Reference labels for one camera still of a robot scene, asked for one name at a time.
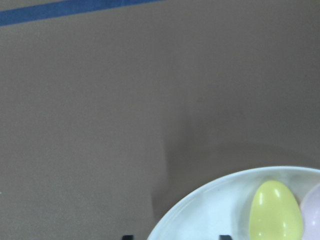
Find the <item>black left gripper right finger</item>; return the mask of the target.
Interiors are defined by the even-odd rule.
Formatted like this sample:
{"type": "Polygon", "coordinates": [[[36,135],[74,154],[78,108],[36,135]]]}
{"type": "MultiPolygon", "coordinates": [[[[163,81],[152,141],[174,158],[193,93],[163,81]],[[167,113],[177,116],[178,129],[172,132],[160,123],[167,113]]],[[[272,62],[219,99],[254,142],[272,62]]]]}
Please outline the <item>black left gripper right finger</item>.
{"type": "Polygon", "coordinates": [[[232,240],[230,235],[219,235],[219,240],[232,240]]]}

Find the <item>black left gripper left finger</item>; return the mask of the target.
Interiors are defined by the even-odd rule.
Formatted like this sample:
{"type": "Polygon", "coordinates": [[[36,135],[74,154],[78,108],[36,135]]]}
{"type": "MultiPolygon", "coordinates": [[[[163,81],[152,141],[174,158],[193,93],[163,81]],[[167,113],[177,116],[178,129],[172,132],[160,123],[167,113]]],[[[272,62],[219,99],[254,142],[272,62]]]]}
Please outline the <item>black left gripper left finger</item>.
{"type": "Polygon", "coordinates": [[[133,240],[133,235],[123,235],[121,240],[133,240]]]}

